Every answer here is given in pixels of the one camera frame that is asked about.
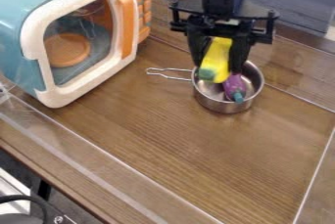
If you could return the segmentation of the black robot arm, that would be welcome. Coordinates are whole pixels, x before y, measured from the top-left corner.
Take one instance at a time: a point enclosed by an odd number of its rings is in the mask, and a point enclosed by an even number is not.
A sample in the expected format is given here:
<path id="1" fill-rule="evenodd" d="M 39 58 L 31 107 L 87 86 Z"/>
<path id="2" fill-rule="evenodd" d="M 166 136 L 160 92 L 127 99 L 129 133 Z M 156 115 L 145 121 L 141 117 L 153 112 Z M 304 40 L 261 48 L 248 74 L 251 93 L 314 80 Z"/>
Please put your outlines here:
<path id="1" fill-rule="evenodd" d="M 243 71 L 252 46 L 271 44 L 279 12 L 252 0 L 177 0 L 170 3 L 170 29 L 184 32 L 196 67 L 200 67 L 213 37 L 232 40 L 229 70 Z"/>

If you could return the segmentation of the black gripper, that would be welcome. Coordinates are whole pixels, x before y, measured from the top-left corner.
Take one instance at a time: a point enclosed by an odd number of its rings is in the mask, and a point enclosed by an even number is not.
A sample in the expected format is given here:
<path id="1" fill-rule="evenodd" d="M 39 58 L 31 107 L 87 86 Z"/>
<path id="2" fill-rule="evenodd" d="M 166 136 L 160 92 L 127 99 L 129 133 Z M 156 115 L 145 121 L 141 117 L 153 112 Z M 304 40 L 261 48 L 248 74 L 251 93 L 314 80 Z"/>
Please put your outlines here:
<path id="1" fill-rule="evenodd" d="M 256 5 L 249 0 L 182 0 L 170 4 L 173 12 L 172 29 L 186 31 L 186 21 L 180 19 L 180 13 L 189 13 L 209 19 L 208 28 L 216 26 L 217 21 L 237 20 L 251 26 L 251 37 L 237 34 L 232 39 L 229 50 L 229 69 L 233 74 L 243 72 L 255 42 L 271 44 L 273 39 L 273 25 L 279 13 Z M 188 28 L 188 44 L 194 65 L 198 67 L 205 55 L 210 37 L 193 27 Z"/>

